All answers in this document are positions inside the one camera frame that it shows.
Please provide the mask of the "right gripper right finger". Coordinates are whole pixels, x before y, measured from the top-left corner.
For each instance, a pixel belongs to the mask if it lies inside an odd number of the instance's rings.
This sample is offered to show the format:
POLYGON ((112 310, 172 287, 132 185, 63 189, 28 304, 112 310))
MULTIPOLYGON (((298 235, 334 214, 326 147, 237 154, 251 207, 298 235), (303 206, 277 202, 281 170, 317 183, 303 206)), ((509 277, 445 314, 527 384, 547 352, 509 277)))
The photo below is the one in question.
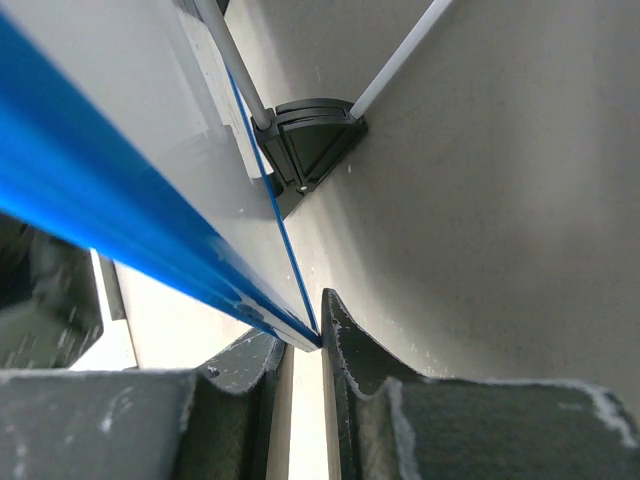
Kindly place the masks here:
POLYGON ((576 379, 432 378, 322 294, 333 479, 635 479, 639 430, 607 389, 576 379))

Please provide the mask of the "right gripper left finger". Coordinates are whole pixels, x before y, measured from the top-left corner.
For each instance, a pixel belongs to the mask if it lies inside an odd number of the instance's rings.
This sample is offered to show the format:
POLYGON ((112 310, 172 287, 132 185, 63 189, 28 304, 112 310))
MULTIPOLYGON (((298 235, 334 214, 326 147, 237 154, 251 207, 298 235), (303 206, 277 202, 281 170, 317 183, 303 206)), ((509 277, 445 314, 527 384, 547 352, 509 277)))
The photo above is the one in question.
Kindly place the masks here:
POLYGON ((193 369, 5 370, 5 479, 262 479, 285 344, 250 330, 193 369))

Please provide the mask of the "blue framed whiteboard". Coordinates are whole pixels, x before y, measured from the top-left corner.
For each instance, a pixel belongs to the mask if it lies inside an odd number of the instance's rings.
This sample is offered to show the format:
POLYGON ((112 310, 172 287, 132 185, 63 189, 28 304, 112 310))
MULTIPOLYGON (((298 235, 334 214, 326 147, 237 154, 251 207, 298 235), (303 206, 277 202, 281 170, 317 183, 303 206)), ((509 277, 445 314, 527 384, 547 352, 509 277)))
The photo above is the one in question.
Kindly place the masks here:
POLYGON ((234 49, 215 1, 3 2, 1 208, 314 351, 234 49))

